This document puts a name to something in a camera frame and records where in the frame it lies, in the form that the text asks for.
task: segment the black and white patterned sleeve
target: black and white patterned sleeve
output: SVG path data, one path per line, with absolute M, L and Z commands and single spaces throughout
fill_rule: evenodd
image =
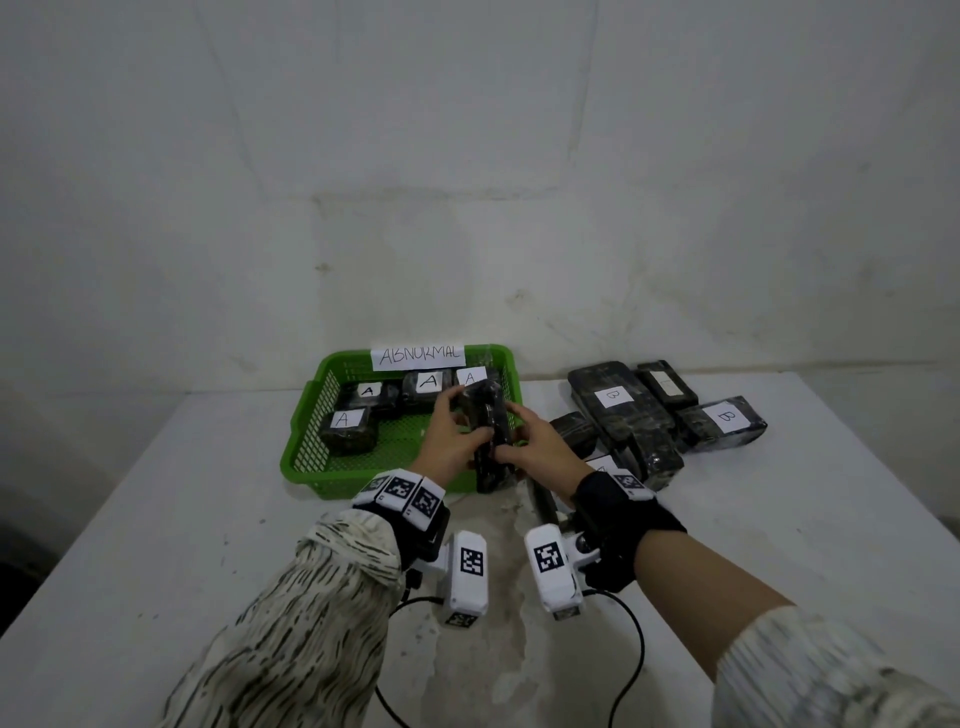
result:
M 890 665 L 842 622 L 781 607 L 744 630 L 717 666 L 713 728 L 960 727 L 960 708 Z
M 183 675 L 158 728 L 359 727 L 402 583 L 386 521 L 351 509 L 318 522 Z

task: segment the black cable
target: black cable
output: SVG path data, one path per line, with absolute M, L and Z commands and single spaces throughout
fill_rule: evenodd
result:
M 605 592 L 602 589 L 587 589 L 584 592 L 584 596 L 593 596 L 593 595 L 608 596 L 617 604 L 619 604 L 621 607 L 623 607 L 623 610 L 628 615 L 630 615 L 630 619 L 634 621 L 634 627 L 636 627 L 636 633 L 640 637 L 640 661 L 636 664 L 636 669 L 634 670 L 634 674 L 630 676 L 630 679 L 627 681 L 627 684 L 623 686 L 623 690 L 620 691 L 620 694 L 613 701 L 613 707 L 610 708 L 610 717 L 607 718 L 607 728 L 613 728 L 613 716 L 616 714 L 616 709 L 620 706 L 620 701 L 623 700 L 623 696 L 627 694 L 627 691 L 634 686 L 634 683 L 636 682 L 637 677 L 640 676 L 640 671 L 643 669 L 643 661 L 646 659 L 646 656 L 647 656 L 647 642 L 646 640 L 643 639 L 643 630 L 640 629 L 640 622 L 637 620 L 636 615 L 631 611 L 630 607 L 628 607 L 624 603 L 623 599 L 621 599 L 619 596 L 615 594 L 611 594 L 610 592 Z
M 640 661 L 636 664 L 636 669 L 634 670 L 634 674 L 630 676 L 630 679 L 627 681 L 627 684 L 623 686 L 623 690 L 620 691 L 616 699 L 613 701 L 613 707 L 610 708 L 610 717 L 607 718 L 607 728 L 613 728 L 613 716 L 616 715 L 616 709 L 620 707 L 620 701 L 623 700 L 623 697 L 624 695 L 627 694 L 627 691 L 634 686 L 634 683 L 636 682 L 637 677 L 640 676 L 640 671 L 643 669 L 643 661 L 646 659 L 646 656 L 647 656 L 647 642 L 643 639 L 643 630 L 640 629 L 640 622 L 636 619 L 636 615 L 631 611 L 630 607 L 628 607 L 626 603 L 619 596 L 615 594 L 611 594 L 610 592 L 605 592 L 602 589 L 587 589 L 584 592 L 584 596 L 593 596 L 593 595 L 608 596 L 617 604 L 619 604 L 621 607 L 623 607 L 624 611 L 628 615 L 630 615 L 630 619 L 633 620 L 634 627 L 636 627 L 636 633 L 640 637 Z M 430 601 L 430 602 L 433 602 L 434 604 L 444 603 L 444 601 L 438 596 L 417 596 L 413 599 L 410 599 L 409 601 L 407 601 L 406 599 L 403 599 L 400 601 L 399 604 L 397 604 L 393 612 L 390 613 L 390 616 L 392 617 L 404 607 L 409 606 L 410 604 L 416 604 L 419 601 Z M 379 698 L 380 705 L 383 706 L 383 710 L 385 710 L 387 714 L 391 718 L 393 718 L 394 721 L 396 721 L 396 724 L 400 726 L 400 728 L 410 728 L 410 726 L 406 722 L 404 722 L 403 718 L 401 718 L 396 713 L 394 713 L 394 709 L 391 708 L 389 705 L 387 705 L 387 700 L 383 697 L 383 693 L 380 692 L 380 687 L 376 686 L 373 689 L 373 691 L 376 693 L 377 698 Z

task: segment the white table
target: white table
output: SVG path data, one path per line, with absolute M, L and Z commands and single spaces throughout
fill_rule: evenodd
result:
M 703 401 L 742 394 L 755 443 L 692 455 L 661 497 L 690 533 L 795 601 L 848 619 L 906 670 L 960 686 L 960 544 L 794 375 L 692 376 Z M 322 512 L 277 462 L 298 392 L 187 398 L 0 641 L 0 725 L 150 725 L 201 645 L 235 617 Z M 543 417 L 565 382 L 523 384 Z M 491 610 L 466 632 L 429 607 L 394 619 L 381 688 L 415 726 L 603 725 L 636 659 L 615 605 L 555 623 L 521 535 L 525 493 L 462 497 L 484 533 Z M 710 683 L 636 586 L 647 668 L 617 724 L 708 725 Z M 366 725 L 390 726 L 379 706 Z

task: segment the hand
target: hand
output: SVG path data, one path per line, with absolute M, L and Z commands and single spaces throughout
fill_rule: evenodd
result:
M 569 505 L 580 481 L 593 473 L 593 468 L 577 457 L 553 425 L 532 409 L 511 401 L 507 402 L 507 409 L 524 422 L 514 434 L 514 440 L 527 440 L 529 445 L 521 448 L 501 445 L 494 453 L 496 461 L 522 468 Z
M 463 391 L 463 386 L 450 387 L 437 395 L 420 454 L 410 466 L 412 472 L 426 475 L 441 488 L 465 471 L 473 461 L 473 452 L 493 437 L 492 427 L 477 427 L 466 434 L 460 431 L 467 418 L 453 415 L 450 401 Z

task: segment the person's right arm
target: person's right arm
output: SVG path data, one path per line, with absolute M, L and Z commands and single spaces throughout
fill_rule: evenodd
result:
M 572 504 L 593 469 L 533 410 L 508 404 L 524 426 L 521 448 L 496 457 L 522 468 Z M 897 671 L 850 627 L 789 599 L 682 531 L 647 531 L 636 581 L 716 683 L 712 725 L 845 728 L 960 726 L 960 708 Z

